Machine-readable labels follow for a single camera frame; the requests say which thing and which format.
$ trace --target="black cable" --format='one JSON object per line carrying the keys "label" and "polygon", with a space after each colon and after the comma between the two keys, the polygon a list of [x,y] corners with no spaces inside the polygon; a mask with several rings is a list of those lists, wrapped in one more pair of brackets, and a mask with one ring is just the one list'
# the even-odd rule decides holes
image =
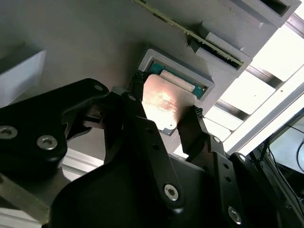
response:
{"label": "black cable", "polygon": [[290,125],[286,125],[286,126],[287,126],[287,127],[292,128],[292,129],[295,129],[295,130],[297,130],[298,132],[301,132],[302,134],[304,134],[304,132],[303,132],[303,131],[301,131],[301,130],[297,129],[296,127],[293,127],[293,126],[290,126]]}
{"label": "black cable", "polygon": [[[290,125],[286,125],[286,126],[292,128],[292,129],[295,129],[295,130],[297,130],[298,132],[301,132],[301,133],[304,134],[303,131],[297,129],[296,127],[293,127],[293,126],[290,126]],[[296,163],[298,164],[298,166],[299,166],[299,168],[300,168],[300,170],[301,170],[302,172],[304,172],[304,169],[302,169],[302,167],[301,167],[301,165],[300,165],[299,154],[300,154],[300,150],[301,150],[301,147],[303,146],[303,144],[304,144],[304,140],[300,143],[300,145],[299,145],[299,147],[298,147],[298,149],[297,149],[297,151],[296,151],[296,155],[295,155]]]}
{"label": "black cable", "polygon": [[296,163],[298,164],[300,170],[302,170],[302,172],[304,172],[304,170],[302,169],[301,165],[300,165],[300,161],[299,161],[299,154],[300,154],[300,150],[301,150],[301,147],[303,146],[304,144],[304,140],[301,142],[301,144],[299,145],[297,151],[296,151]]}
{"label": "black cable", "polygon": [[298,203],[298,205],[299,205],[299,208],[300,208],[300,210],[301,210],[302,216],[304,217],[304,211],[303,211],[302,206],[301,206],[301,204],[300,204],[301,202],[300,202],[299,198],[297,197],[297,195],[295,194],[295,192],[293,191],[293,189],[289,186],[289,184],[288,184],[287,180],[285,179],[285,177],[283,176],[283,174],[280,172],[280,170],[279,170],[279,168],[278,168],[278,166],[277,166],[275,157],[274,157],[273,153],[272,153],[271,150],[270,150],[269,144],[268,144],[268,150],[269,150],[269,153],[270,153],[271,156],[272,156],[272,159],[274,160],[274,163],[275,163],[275,167],[276,167],[277,172],[279,173],[280,177],[282,178],[282,180],[284,181],[284,183],[286,184],[286,186],[289,188],[289,190],[290,190],[290,191],[292,192],[292,194],[294,195],[294,197],[295,197],[295,199],[296,199],[296,201],[297,201],[297,203]]}

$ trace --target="shiny metal plate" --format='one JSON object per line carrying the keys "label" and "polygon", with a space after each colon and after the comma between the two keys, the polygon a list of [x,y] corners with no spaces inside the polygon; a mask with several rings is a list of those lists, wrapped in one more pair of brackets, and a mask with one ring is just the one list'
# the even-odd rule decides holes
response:
{"label": "shiny metal plate", "polygon": [[153,120],[161,131],[172,132],[185,110],[196,100],[192,93],[158,75],[150,75],[144,84],[143,108],[147,118]]}

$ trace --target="metal bolt head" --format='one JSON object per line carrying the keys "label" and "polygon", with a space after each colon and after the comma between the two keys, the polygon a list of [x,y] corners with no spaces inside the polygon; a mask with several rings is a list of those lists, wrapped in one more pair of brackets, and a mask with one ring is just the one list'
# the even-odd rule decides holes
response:
{"label": "metal bolt head", "polygon": [[238,156],[239,156],[239,158],[240,158],[240,159],[241,159],[243,162],[245,162],[245,161],[246,161],[246,158],[245,158],[245,156],[244,156],[244,155],[239,154]]}
{"label": "metal bolt head", "polygon": [[166,196],[172,201],[177,201],[177,199],[179,198],[179,192],[171,184],[165,185],[164,192],[165,192]]}
{"label": "metal bolt head", "polygon": [[136,101],[136,98],[133,97],[132,95],[129,95],[129,98],[130,98],[131,100],[133,100],[133,101]]}
{"label": "metal bolt head", "polygon": [[217,143],[220,143],[220,140],[219,140],[219,138],[218,137],[213,137],[213,139],[214,139],[214,141],[216,141]]}
{"label": "metal bolt head", "polygon": [[242,224],[242,218],[239,213],[231,206],[228,207],[228,214],[230,218],[238,225]]}
{"label": "metal bolt head", "polygon": [[100,85],[95,85],[94,87],[95,87],[95,89],[97,89],[99,91],[103,91],[103,88]]}
{"label": "metal bolt head", "polygon": [[43,135],[37,139],[37,146],[46,151],[55,149],[57,145],[58,142],[52,135]]}
{"label": "metal bolt head", "polygon": [[12,126],[0,126],[0,139],[12,139],[15,138],[17,134],[17,129]]}

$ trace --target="bright light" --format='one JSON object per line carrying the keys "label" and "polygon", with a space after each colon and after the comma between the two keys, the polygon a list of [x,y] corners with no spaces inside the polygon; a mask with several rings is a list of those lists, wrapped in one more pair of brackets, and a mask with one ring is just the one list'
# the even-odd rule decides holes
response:
{"label": "bright light", "polygon": [[189,157],[189,155],[183,152],[181,144],[176,148],[176,150],[173,153],[184,159]]}
{"label": "bright light", "polygon": [[243,123],[242,120],[215,106],[207,112],[205,117],[232,131],[236,130]]}
{"label": "bright light", "polygon": [[218,137],[222,142],[231,134],[230,130],[209,119],[204,118],[204,123],[208,132]]}
{"label": "bright light", "polygon": [[260,108],[258,108],[230,137],[224,141],[225,151],[229,151],[238,141],[261,122],[272,110],[304,83],[304,67],[286,81]]}
{"label": "bright light", "polygon": [[252,114],[275,89],[244,71],[225,91],[220,100],[247,114]]}
{"label": "bright light", "polygon": [[274,119],[269,125],[261,130],[253,139],[251,139],[245,146],[243,146],[238,152],[243,155],[249,154],[259,144],[261,144],[266,138],[268,138],[273,132],[277,131],[283,124],[285,124],[290,118],[298,113],[304,106],[304,95],[300,96],[294,101],[288,108],[286,108],[279,116]]}
{"label": "bright light", "polygon": [[303,53],[304,39],[283,25],[254,57],[251,65],[286,81],[303,64]]}
{"label": "bright light", "polygon": [[304,4],[301,5],[295,10],[295,14],[298,15],[300,18],[304,19]]}

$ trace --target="metal strip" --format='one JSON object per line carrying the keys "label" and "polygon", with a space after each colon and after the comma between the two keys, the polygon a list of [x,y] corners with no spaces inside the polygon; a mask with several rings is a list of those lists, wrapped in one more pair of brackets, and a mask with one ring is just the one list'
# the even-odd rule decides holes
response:
{"label": "metal strip", "polygon": [[215,46],[215,45],[211,44],[210,42],[206,41],[205,39],[203,39],[202,37],[200,37],[195,32],[193,32],[190,29],[182,26],[180,23],[172,20],[171,18],[169,18],[165,14],[159,12],[157,9],[155,9],[152,6],[148,5],[146,2],[141,1],[141,0],[132,0],[132,1],[135,2],[136,4],[138,4],[139,6],[141,6],[141,7],[145,8],[145,9],[147,9],[148,11],[150,11],[157,18],[159,18],[159,19],[161,19],[161,20],[163,20],[165,22],[168,22],[169,24],[171,24],[171,25],[179,28],[180,30],[182,30],[184,33],[192,36],[193,38],[195,38],[200,43],[207,45],[209,48],[215,50],[217,53],[219,53],[224,58],[230,59],[232,62],[235,62],[236,64],[239,65],[239,68],[241,68],[243,66],[243,64],[244,64],[243,62],[237,60],[236,58],[234,58],[230,54],[228,54],[225,51],[223,51],[220,48],[218,48],[217,46]]}
{"label": "metal strip", "polygon": [[293,13],[285,23],[293,32],[304,38],[304,20]]}

